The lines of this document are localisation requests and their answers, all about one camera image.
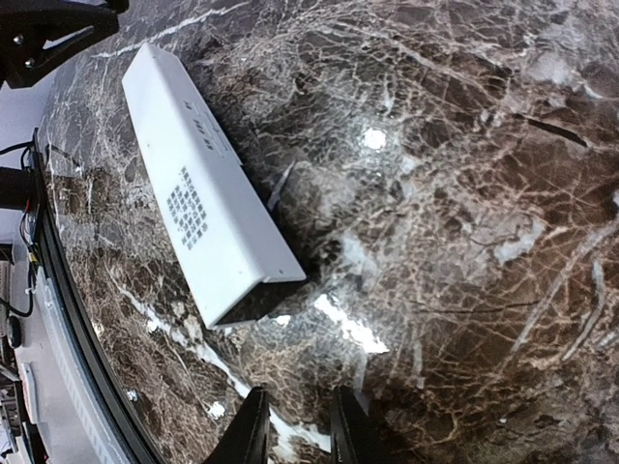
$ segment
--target white rectangular object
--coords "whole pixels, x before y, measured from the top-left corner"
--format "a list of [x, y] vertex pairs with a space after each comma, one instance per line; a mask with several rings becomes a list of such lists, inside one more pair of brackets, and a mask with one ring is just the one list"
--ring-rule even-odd
[[163, 222], [206, 326], [261, 282], [304, 280], [181, 61], [145, 44], [123, 87]]

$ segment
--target brown marble countertop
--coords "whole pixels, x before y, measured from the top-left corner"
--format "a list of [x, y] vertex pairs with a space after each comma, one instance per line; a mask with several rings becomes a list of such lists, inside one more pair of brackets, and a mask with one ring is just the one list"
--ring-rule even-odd
[[[309, 274], [201, 325], [121, 77], [176, 53]], [[327, 462], [337, 384], [404, 463], [619, 462], [619, 5], [133, 0], [58, 73], [41, 131], [74, 279], [172, 464], [248, 388], [276, 462]]]

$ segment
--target white box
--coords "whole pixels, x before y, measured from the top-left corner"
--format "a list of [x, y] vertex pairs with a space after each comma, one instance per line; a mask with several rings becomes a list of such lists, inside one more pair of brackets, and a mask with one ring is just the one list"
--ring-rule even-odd
[[163, 222], [206, 326], [261, 282], [304, 280], [180, 60], [145, 44], [123, 87]]

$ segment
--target black strip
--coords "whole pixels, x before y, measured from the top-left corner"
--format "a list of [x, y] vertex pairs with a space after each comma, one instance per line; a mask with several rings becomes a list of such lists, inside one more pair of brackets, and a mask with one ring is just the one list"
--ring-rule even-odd
[[80, 354], [96, 401], [102, 407], [112, 430], [127, 457], [135, 464], [164, 464], [155, 444], [142, 426], [131, 403], [123, 393], [95, 335], [69, 271], [58, 231], [48, 208], [41, 215], [41, 259], [45, 274], [56, 285], [62, 311], [68, 322], [71, 342]]

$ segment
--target white device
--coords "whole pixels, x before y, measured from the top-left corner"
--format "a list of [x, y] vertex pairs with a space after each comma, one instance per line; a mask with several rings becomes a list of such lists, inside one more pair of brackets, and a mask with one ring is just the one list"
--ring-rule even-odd
[[206, 327], [259, 283], [304, 280], [181, 61], [147, 43], [123, 88], [163, 222]]

